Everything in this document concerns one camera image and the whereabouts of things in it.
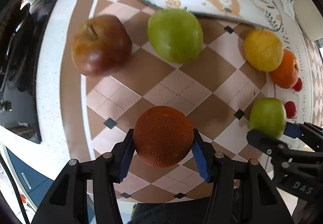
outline yellow fruit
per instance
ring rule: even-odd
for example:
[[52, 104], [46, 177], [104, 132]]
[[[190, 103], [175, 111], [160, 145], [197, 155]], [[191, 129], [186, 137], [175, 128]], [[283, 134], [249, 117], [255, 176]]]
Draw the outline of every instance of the yellow fruit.
[[282, 63], [282, 43], [268, 30], [251, 31], [245, 38], [243, 47], [248, 62], [260, 71], [274, 71]]

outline red apple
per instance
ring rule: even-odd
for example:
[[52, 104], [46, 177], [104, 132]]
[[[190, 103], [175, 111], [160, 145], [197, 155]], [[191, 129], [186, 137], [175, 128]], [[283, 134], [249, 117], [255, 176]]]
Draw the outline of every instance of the red apple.
[[75, 34], [72, 60], [85, 76], [108, 76], [131, 55], [132, 42], [116, 16], [101, 15], [86, 21]]
[[288, 119], [293, 119], [296, 117], [297, 107], [293, 101], [287, 101], [285, 103], [286, 117]]
[[302, 80], [301, 80], [300, 78], [298, 78], [298, 80], [297, 80], [297, 82], [296, 82], [295, 86], [293, 86], [293, 89], [294, 89], [296, 92], [300, 92], [300, 91], [302, 91], [302, 89], [303, 89], [303, 82], [302, 82]]

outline screw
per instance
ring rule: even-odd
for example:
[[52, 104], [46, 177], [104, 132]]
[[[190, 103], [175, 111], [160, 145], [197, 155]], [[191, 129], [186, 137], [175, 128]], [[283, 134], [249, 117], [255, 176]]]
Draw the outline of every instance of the screw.
[[103, 154], [104, 158], [111, 158], [112, 157], [112, 153], [111, 152], [106, 152]]
[[250, 163], [251, 163], [251, 165], [254, 165], [254, 166], [256, 166], [256, 165], [258, 165], [258, 164], [259, 164], [258, 160], [256, 160], [255, 158], [252, 158], [252, 159], [250, 160]]
[[217, 158], [224, 158], [224, 154], [222, 152], [216, 152], [215, 157]]
[[289, 163], [288, 163], [288, 162], [283, 162], [283, 163], [282, 163], [282, 167], [283, 167], [284, 169], [289, 168]]
[[68, 164], [69, 164], [70, 166], [74, 166], [77, 162], [78, 162], [77, 160], [75, 160], [75, 159], [71, 159], [71, 160], [68, 162]]

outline apple stem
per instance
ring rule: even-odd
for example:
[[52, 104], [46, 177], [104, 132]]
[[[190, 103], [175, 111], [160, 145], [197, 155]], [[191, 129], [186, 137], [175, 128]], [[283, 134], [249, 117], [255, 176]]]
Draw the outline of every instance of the apple stem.
[[88, 25], [88, 29], [89, 29], [90, 33], [91, 33], [93, 36], [95, 36], [95, 38], [98, 38], [98, 35], [97, 35], [97, 33], [95, 32], [94, 27], [93, 27], [92, 25]]

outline kitchen cabinet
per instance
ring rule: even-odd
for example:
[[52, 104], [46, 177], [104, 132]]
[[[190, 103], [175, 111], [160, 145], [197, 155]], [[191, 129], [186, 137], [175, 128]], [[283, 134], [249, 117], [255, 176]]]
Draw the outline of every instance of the kitchen cabinet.
[[25, 162], [19, 159], [8, 148], [8, 155], [11, 160], [12, 166], [27, 193], [33, 191], [36, 187], [48, 180], [43, 174], [28, 166]]
[[29, 193], [29, 197], [35, 203], [36, 207], [39, 207], [41, 201], [43, 200], [53, 182], [53, 180], [48, 178]]

